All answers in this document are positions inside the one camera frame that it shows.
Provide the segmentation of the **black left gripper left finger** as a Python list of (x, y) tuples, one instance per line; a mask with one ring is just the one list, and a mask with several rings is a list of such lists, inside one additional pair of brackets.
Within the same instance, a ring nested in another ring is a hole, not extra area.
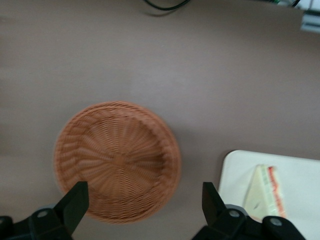
[(29, 217), (31, 238), (71, 240), (88, 208), (88, 183), (79, 181), (53, 208), (40, 209)]

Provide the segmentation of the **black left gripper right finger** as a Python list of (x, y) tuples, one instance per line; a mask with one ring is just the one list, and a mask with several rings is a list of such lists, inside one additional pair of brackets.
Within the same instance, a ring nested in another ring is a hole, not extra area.
[(203, 240), (249, 240), (244, 230), (247, 216), (238, 208), (228, 208), (211, 182), (202, 185), (202, 211), (207, 222)]

